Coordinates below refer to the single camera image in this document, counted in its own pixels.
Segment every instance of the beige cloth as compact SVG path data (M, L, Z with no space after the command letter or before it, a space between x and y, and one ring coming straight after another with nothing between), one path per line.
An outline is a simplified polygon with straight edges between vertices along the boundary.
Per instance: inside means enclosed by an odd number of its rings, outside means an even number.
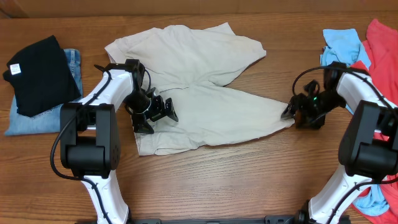
M228 23L206 30L153 28L105 49L112 62L139 59L152 86L173 99L179 122L163 118L151 123L154 134L136 134L140 155L248 141L294 123L280 120L285 103L223 87L266 55L260 42L236 36Z

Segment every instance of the blue jeans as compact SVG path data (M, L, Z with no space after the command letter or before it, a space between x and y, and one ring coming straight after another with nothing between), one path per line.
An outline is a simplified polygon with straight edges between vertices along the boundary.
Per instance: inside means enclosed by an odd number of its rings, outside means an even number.
M75 79L80 94L83 96L83 85L80 75L80 53L75 49L64 49L64 51L67 56L70 72ZM4 135L12 136L59 132L61 106L62 105L58 105L30 118L17 113L17 102L14 96L10 109L10 126Z

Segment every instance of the pink cloth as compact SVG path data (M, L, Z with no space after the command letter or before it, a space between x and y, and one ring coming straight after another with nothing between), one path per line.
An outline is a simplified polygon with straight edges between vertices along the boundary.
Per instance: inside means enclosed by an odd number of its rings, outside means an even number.
M398 31L373 19L363 42L372 64L369 72L374 85L398 105Z
M398 105L398 31L373 19L366 32L366 38L363 45L372 62L369 73L373 84L388 100ZM366 69L362 62L357 62L352 67ZM384 139L378 133L375 133L374 138ZM387 176L387 179L392 180L396 177L398 175ZM390 205L390 209L378 217L362 215L372 223L397 224L398 183L381 185L381 191ZM365 196L368 193L369 190L365 190L360 196Z

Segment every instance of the black shirt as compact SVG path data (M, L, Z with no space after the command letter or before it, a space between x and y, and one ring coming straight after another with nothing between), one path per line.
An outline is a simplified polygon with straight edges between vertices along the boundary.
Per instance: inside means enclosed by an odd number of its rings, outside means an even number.
M14 87L21 115L32 117L80 97L65 52L53 35L20 50L7 67L3 77Z

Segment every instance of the wood grain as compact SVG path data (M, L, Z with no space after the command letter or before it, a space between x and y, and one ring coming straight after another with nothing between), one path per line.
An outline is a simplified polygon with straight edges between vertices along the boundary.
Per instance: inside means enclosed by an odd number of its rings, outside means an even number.
M237 35L262 42L267 56L228 87L288 102L291 84L319 65L322 29L355 28L362 40L372 18L398 28L398 13L275 13L221 16L136 16L0 21L0 70L21 48L55 35L61 47L81 53L85 95L100 81L93 64L106 65L104 47L152 27L184 24L203 29L229 22ZM298 86L320 73L303 77ZM0 80L0 132L9 124L12 86ZM134 218L234 218L289 214L319 193L334 173L337 148L350 115L336 109L319 131L289 128L242 144L201 147L169 156L139 157L124 110L117 113L121 192ZM0 223L73 223L96 218L81 183L52 173L55 134L0 136ZM62 169L59 159L57 166ZM368 223L348 209L353 223Z
M397 11L396 0L2 0L16 17Z

